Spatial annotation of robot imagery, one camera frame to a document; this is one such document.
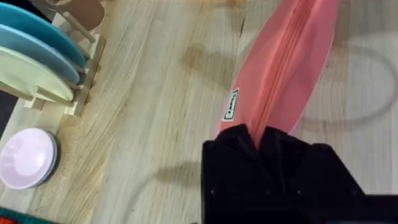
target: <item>pink plate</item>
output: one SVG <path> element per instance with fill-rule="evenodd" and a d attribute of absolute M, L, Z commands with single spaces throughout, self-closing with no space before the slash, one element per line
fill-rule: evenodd
<path fill-rule="evenodd" d="M 40 184 L 51 172 L 56 146 L 52 137 L 38 128 L 13 135 L 0 154 L 0 179 L 12 189 Z"/>

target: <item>wooden table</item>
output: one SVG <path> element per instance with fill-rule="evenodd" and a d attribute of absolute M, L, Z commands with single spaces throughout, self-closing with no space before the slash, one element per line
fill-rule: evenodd
<path fill-rule="evenodd" d="M 51 179 L 0 185 L 0 206 L 60 223 L 200 222 L 201 144 L 254 38 L 279 1 L 106 2 L 108 43 L 82 118 L 19 101 L 16 131 L 61 142 Z M 341 1 L 335 43 L 296 130 L 331 144 L 367 193 L 398 192 L 396 0 Z"/>

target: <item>white label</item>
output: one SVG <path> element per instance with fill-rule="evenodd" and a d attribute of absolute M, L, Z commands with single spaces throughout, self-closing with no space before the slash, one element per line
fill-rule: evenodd
<path fill-rule="evenodd" d="M 238 93 L 239 93 L 239 88 L 232 91 L 231 98 L 229 99 L 228 105 L 226 107 L 223 121 L 234 121 L 235 106 L 236 106 L 236 101 L 238 100 Z"/>

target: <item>dish rack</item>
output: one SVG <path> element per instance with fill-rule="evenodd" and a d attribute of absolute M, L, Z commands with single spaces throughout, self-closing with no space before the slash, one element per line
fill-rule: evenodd
<path fill-rule="evenodd" d="M 86 104 L 88 93 L 93 84 L 106 41 L 100 34 L 91 34 L 69 12 L 57 11 L 52 25 L 69 36 L 83 54 L 86 62 L 84 67 L 70 62 L 73 68 L 78 72 L 80 79 L 83 81 L 81 84 L 77 85 L 68 80 L 64 80 L 64 82 L 73 91 L 74 97 L 72 101 L 67 101 L 41 87 L 37 87 L 35 91 L 54 102 L 64 105 L 64 114 L 81 116 L 84 105 Z M 24 107 L 26 108 L 42 110 L 43 105 L 46 102 L 46 100 L 27 95 L 4 83 L 0 83 L 0 90 L 25 100 Z"/>

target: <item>pink fabric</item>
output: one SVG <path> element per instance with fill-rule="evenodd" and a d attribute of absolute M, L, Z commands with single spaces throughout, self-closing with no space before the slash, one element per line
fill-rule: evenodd
<path fill-rule="evenodd" d="M 266 126 L 293 130 L 326 62 L 337 11 L 338 0 L 280 4 L 235 79 L 236 98 L 229 99 L 220 130 L 246 124 L 256 146 Z"/>

